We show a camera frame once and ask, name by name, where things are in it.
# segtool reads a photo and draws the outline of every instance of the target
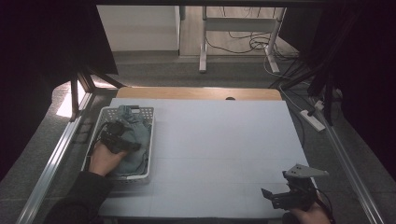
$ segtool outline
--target table leg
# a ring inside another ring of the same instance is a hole
[[[202,31],[202,42],[201,42],[201,53],[199,57],[199,72],[206,72],[206,7],[202,7],[202,21],[203,21],[203,31]]]
[[[274,59],[273,49],[274,49],[274,44],[276,42],[277,34],[279,33],[280,30],[280,25],[282,24],[283,17],[285,16],[285,11],[286,11],[285,7],[280,8],[280,12],[276,16],[276,22],[273,32],[271,33],[270,41],[268,45],[265,47],[265,54],[267,55],[268,63],[271,66],[272,72],[275,74],[279,74],[279,68],[277,67],[276,61]]]

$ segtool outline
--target sleeve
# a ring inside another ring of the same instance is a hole
[[[113,188],[101,175],[81,172],[65,198],[49,211],[44,223],[89,223]]]

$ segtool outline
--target wooden board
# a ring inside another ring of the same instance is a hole
[[[227,97],[233,97],[235,100],[282,100],[277,90],[184,87],[124,87],[116,97],[185,100],[225,100]]]

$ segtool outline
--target metal frame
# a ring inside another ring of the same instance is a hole
[[[277,34],[285,16],[286,9],[282,7],[275,19],[251,19],[251,18],[208,18],[206,7],[202,7],[202,20],[204,31],[202,33],[201,53],[199,58],[199,72],[206,72],[206,32],[207,31],[233,31],[233,32],[271,32],[265,54],[274,74],[279,74],[279,68],[273,56],[273,48]]]
[[[370,223],[384,224],[384,219],[382,218],[382,215],[379,212],[379,209],[376,206],[375,201],[370,194],[370,191],[364,185],[363,181],[361,180],[361,176],[353,165],[352,160],[347,155],[347,151],[341,139],[338,137],[337,132],[332,127],[332,125],[330,125],[329,122],[325,119],[322,113],[318,112],[317,115],[326,127],[326,134],[328,135],[329,140],[332,143],[332,148],[334,149],[338,160],[340,161],[344,171],[346,172],[346,176],[349,179],[350,185],[358,195],[361,206],[366,213],[366,216],[369,218]]]
[[[85,93],[82,102],[79,107],[79,111],[83,111],[89,101],[91,100],[92,94]],[[58,166],[61,163],[61,160],[68,148],[70,141],[76,132],[79,123],[81,122],[81,116],[78,116],[75,121],[70,121],[59,139],[58,144],[52,152],[52,155],[49,158],[49,161],[44,168],[43,173],[35,184],[35,188],[33,189],[27,203],[23,207],[20,216],[18,217],[17,223],[32,223],[35,219],[35,215],[40,208],[41,203],[44,200],[44,197],[47,193],[47,190],[50,187],[51,181],[55,176],[56,171],[58,170]]]
[[[331,7],[331,0],[84,0],[103,6]]]

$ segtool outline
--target aluminum rail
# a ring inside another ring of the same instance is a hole
[[[332,0],[82,0],[79,4],[105,6],[196,6],[196,7],[314,7],[336,4]]]
[[[87,104],[91,100],[91,97],[91,93],[85,93],[79,106],[80,110],[83,110],[87,107]],[[28,224],[32,223],[35,219],[35,215],[37,214],[38,209],[40,208],[40,205],[47,194],[50,183],[52,182],[52,179],[55,176],[56,171],[58,170],[58,166],[61,163],[64,153],[66,152],[66,149],[70,144],[70,140],[76,132],[80,122],[81,116],[76,118],[74,122],[69,122],[67,124],[66,128],[64,129],[64,133],[59,139],[58,144],[53,150],[52,155],[50,156],[49,161],[44,168],[43,173],[35,184],[35,188],[33,189],[29,199],[23,207],[21,214],[18,217],[17,223]]]
[[[352,160],[349,158],[347,151],[342,144],[338,134],[336,133],[335,129],[329,125],[327,120],[324,118],[322,113],[317,113],[320,121],[324,123],[324,126],[327,129],[326,134],[328,135],[332,147],[334,149],[335,154],[338,157],[341,165],[343,166],[344,171],[346,172],[346,176],[349,179],[349,183],[351,184],[352,188],[355,190],[356,194],[358,195],[358,199],[361,202],[361,206],[366,213],[367,217],[372,224],[385,224],[384,219],[373,200],[373,197],[370,194],[370,191],[364,185],[361,177],[356,170],[355,166],[353,165]]]

